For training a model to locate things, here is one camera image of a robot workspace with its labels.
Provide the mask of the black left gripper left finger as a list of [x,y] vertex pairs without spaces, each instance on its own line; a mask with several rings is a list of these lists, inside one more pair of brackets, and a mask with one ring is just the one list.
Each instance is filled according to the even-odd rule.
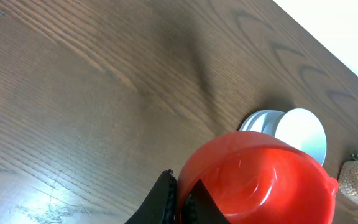
[[137,211],[125,224],[174,224],[177,180],[163,171]]

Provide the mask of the red plastic measuring scoop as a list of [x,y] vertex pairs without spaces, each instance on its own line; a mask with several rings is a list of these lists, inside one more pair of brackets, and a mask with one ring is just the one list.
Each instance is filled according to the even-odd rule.
[[338,182],[307,153],[268,134],[235,131],[197,149],[177,180],[177,215],[201,180],[231,223],[331,223]]

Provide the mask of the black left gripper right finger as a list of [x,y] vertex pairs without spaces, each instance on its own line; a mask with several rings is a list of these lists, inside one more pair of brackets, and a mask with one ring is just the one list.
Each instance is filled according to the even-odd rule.
[[230,224],[201,179],[191,189],[181,210],[182,224]]

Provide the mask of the white plastic bowl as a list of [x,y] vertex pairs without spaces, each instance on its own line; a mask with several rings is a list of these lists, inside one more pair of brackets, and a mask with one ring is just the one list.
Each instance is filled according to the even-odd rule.
[[325,162],[326,133],[321,121],[309,110],[269,111],[262,117],[262,132],[303,151],[321,165]]

